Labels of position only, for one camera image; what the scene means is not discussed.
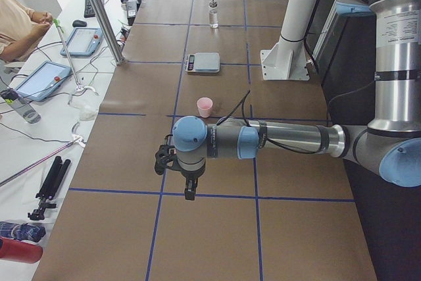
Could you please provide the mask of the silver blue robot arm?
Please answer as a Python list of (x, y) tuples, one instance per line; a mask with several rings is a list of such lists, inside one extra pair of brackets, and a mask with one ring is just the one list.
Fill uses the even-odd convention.
[(337, 12), (376, 15), (374, 119), (366, 126), (311, 126), (225, 116), (215, 124), (179, 119), (155, 155), (155, 171), (175, 170), (195, 198), (207, 159), (252, 159), (263, 147), (355, 162), (402, 187), (420, 185), (420, 0), (337, 0)]

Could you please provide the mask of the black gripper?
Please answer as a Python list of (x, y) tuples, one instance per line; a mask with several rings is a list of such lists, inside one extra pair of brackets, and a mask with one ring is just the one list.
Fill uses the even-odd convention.
[(195, 199), (196, 189), (198, 185), (198, 179), (201, 176), (201, 169), (198, 170), (186, 170), (182, 169), (182, 176), (186, 179), (186, 186), (184, 195), (186, 199)]

